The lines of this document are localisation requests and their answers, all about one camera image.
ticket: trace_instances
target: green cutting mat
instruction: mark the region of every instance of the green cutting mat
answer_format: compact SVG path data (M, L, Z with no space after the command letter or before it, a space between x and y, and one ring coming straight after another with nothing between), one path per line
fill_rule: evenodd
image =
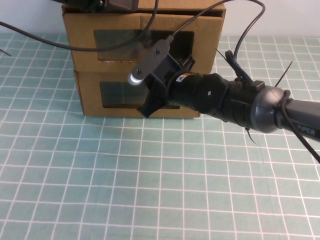
M320 239L320 168L292 133L84 117L68 51L4 33L0 49L0 240ZM318 38L248 36L238 60L268 85L293 60L280 87L320 100ZM235 77L219 55L212 71Z

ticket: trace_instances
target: box window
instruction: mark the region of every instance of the box window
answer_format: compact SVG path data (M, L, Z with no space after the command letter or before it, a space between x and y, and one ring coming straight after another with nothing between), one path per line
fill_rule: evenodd
M94 38L97 48L119 45L141 34L142 30L132 29L96 29ZM97 53L99 61L139 62L144 55L160 39L166 39L171 31L150 30L140 40L111 51ZM170 45L170 54L177 60L183 61L192 54L195 33L192 31L179 32Z

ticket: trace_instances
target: black cable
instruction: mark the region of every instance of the black cable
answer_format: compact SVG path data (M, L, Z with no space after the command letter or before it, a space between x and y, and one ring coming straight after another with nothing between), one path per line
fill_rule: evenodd
M209 6L208 8L204 9L203 11L199 12L197 15L195 15L194 17L192 17L190 20L188 20L184 25L182 25L181 27L179 27L174 33L173 33L173 37L178 33L180 32L183 28L185 28L187 25L189 25L191 22L193 22L194 20L196 20L198 17L200 17L201 15L205 14L206 12L224 4L224 3L227 3L227 2L232 2L232 1L235 1L235 0L222 0L220 2L217 2L216 4L213 4L211 6ZM246 1L249 1L249 2L253 2L253 3L256 3L258 5L260 5L262 7L262 11L258 14L258 16L255 17L255 19L250 23L250 25L244 30L242 36L240 37L236 47L235 47L235 50L234 50L234 57L235 59L237 59L237 55L238 55L238 51L239 51L239 48L240 48L240 45L241 43L243 42L244 38L246 37L247 33L249 32L249 30L253 27L253 25L262 17L262 15L265 13L266 11L266 6L258 1L258 0L246 0Z
M34 40L39 41L41 43L48 44L48 45L51 45L51 46L54 46L57 48L67 49L67 50L71 50L71 51L80 51L80 52L104 52L104 51L111 51L111 50L116 50L116 49L125 47L125 46L133 44L137 40L141 39L147 33L147 31L150 29L151 25L153 24L153 22L156 18L157 12L158 12L158 6L159 6L159 0L155 0L154 10L153 10L152 16L151 16L148 24L145 26L143 31L138 36L133 37L132 39L125 41L125 42L122 42L118 45L100 47L100 48L85 48L85 47L75 47L75 46L68 46L68 45L64 45L64 44L59 44L59 43L49 41L49 40L43 39L41 37L35 36L29 32L23 31L17 27L14 27L14 26L9 25L7 23L4 23L2 21L0 21L0 26L3 26L3 27L8 28L10 30L13 30L13 31L15 31L19 34L22 34L28 38L34 39Z
M286 123L289 125L292 132L296 135L296 137L300 140L300 142L305 146L305 148L312 154L312 156L320 163L320 156L318 153L310 146L310 144L304 139L302 134L296 129L296 127L291 122L287 112L286 112L286 104L288 101L288 98L290 96L290 91L285 90L284 91L284 97L280 101L280 109L283 119L286 121Z

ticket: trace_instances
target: white grid line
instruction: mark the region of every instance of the white grid line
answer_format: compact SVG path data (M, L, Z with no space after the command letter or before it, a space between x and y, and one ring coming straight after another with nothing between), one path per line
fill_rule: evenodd
M232 188L231 188L231 181L230 181L230 169L229 169L229 160L228 160L228 153L227 153L227 145L226 145L226 137L224 133L224 125L222 124L222 132L223 132L223 145L224 145L224 154L225 154L225 161L226 161L226 169L227 169L227 175L228 175L228 187L230 189L230 202L231 202L231 211L232 211L232 219L233 219L233 229L234 229L234 237L235 240L238 239L237 235L237 226L236 226L236 218L235 218L235 210L234 210L234 204L233 204L233 197L232 197Z
M265 55L264 55L264 52L263 52L263 49L262 49L261 44L260 44L260 49L261 49L261 52L262 52L262 58L263 58L263 60L264 60L265 67L267 67L267 62L266 62ZM267 147L269 159L270 159L270 161L271 161L272 158L271 158L271 155L270 155L270 150L269 150L269 148L268 148L268 141L267 141L266 135L264 135L264 140L265 140L265 144L266 144L266 147ZM271 169L272 169L273 176L276 176L275 171L274 171L274 168L273 168L273 162L271 163ZM275 188L276 188L276 193L277 193L277 195L279 195L279 188L278 188L278 183L277 183L277 181L275 181ZM285 219L285 216L284 216L284 211L283 211L283 208L282 208L282 205L281 205L280 197L278 197L278 202L279 202L279 206L280 206L280 210L281 210L281 214L282 214L282 220L283 220L285 232L286 232L287 237L288 237L288 239L289 239L289 235L288 235L289 232L288 232L288 228L287 228L287 224L286 224L286 219Z
M123 127L125 126L125 122L126 122L126 119L124 118L123 119L123 123L122 123ZM122 142L123 134L124 134L124 128L122 128L122 130L121 130L121 136L120 136L120 140L119 140L119 150L118 150L118 155L117 155L117 158L116 158L116 165L115 165L115 170L114 170L114 179L113 179L113 186L112 186L111 197L110 197L110 206L109 206L108 214L107 214L107 218L106 218L105 232L104 232L104 238L103 239L107 238L108 227L110 225L109 224L110 212L111 212L111 208L112 208L112 205L113 205L112 203L113 203L114 192L115 192L115 188L116 188L117 171L118 171L118 164L119 164L119 157L120 157L120 152L121 152L121 142Z

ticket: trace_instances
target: cardboard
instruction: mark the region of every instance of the cardboard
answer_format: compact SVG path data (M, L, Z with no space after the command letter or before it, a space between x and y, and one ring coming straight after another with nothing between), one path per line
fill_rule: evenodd
M148 92L128 86L128 74L157 40L165 38L199 11L216 2L218 0L160 0L158 14L144 40L112 51L71 51L83 113L97 117L141 118L136 108L142 105ZM148 24L154 6L154 0L139 0L138 12L129 14L82 13L63 6L63 21L69 44L73 47L98 48L129 40ZM226 9L221 5L194 20L176 35L171 45L171 54L176 59L184 59L192 54L196 61L192 71L209 74L225 14ZM197 118L199 115L190 109L168 106L150 117Z

